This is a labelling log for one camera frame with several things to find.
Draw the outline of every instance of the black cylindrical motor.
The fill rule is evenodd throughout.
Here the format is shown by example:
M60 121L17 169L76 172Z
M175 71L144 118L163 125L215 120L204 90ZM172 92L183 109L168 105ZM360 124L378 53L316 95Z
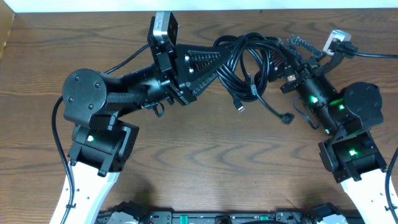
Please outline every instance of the black cylindrical motor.
M121 82L131 89L144 86L147 90L146 102L148 103L162 101L167 96L156 74L157 68L155 64L152 64L121 77Z
M313 77L297 87L308 109L318 118L327 134L334 134L338 127L330 117L328 103L333 100L337 91L325 76Z
M379 88L371 83L356 82L342 89L329 102L333 120L344 125L347 135L359 134L383 122Z

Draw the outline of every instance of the black bracket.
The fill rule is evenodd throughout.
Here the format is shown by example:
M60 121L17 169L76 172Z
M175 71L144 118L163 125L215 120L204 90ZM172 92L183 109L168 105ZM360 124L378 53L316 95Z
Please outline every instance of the black bracket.
M82 162L98 169L98 175L123 170L138 135L139 128L117 121L113 130L89 129L77 126L73 132L73 144L68 157L74 166Z
M387 164L370 132L344 139L328 147L328 141L320 142L320 157L325 169L331 172L337 183L353 178L361 180L361 174L375 169L386 171Z
M312 220L318 223L330 215L341 215L341 212L332 203L328 202L312 207L309 214Z

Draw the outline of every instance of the green led light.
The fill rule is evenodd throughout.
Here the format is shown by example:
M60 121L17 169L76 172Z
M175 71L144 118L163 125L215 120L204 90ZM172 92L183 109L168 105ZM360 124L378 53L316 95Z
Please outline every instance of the green led light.
M329 105L336 105L336 104L339 104L339 103L341 103L341 102L343 102L343 99L342 99L342 98L337 99L337 100L333 100L332 102L329 103Z
M87 141L89 141L89 142L94 141L94 137L93 137L93 136L88 136L88 137L87 137Z
M318 98L316 98L316 97L314 97L314 96L311 96L311 102L312 102L312 103L318 102Z
M351 156L353 156L353 155L356 155L357 152L355 151L355 149L352 149L352 150L349 151L349 154L350 154Z

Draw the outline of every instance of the usb connector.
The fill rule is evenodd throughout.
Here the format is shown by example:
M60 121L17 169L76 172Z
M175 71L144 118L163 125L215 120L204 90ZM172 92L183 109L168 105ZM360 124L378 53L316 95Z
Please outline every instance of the usb connector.
M244 111L244 106L240 100L234 100L234 105L236 109L240 112Z

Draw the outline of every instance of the cable connector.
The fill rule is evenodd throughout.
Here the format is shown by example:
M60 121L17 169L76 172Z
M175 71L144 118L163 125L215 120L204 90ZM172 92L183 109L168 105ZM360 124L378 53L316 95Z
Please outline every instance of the cable connector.
M338 41L336 51L344 53L344 56L348 59L353 59L358 48L353 46L350 41Z
M290 124L294 119L294 114L286 113L280 118L284 124Z
M236 109L240 112L244 111L244 106L240 100L234 100L234 105Z
M254 77L250 79L250 90L253 96L257 96L257 87L256 84L254 83Z

